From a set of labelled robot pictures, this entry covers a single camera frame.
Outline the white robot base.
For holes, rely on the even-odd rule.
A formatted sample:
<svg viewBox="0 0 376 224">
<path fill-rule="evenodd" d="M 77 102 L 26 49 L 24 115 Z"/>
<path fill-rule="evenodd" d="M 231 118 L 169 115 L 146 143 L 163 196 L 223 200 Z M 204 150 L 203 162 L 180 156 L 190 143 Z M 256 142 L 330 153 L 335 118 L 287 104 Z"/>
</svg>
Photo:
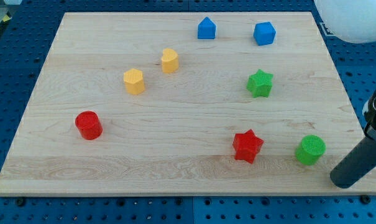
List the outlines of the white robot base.
<svg viewBox="0 0 376 224">
<path fill-rule="evenodd" d="M 376 41 L 376 0 L 314 0 L 326 27 L 354 44 Z"/>
</svg>

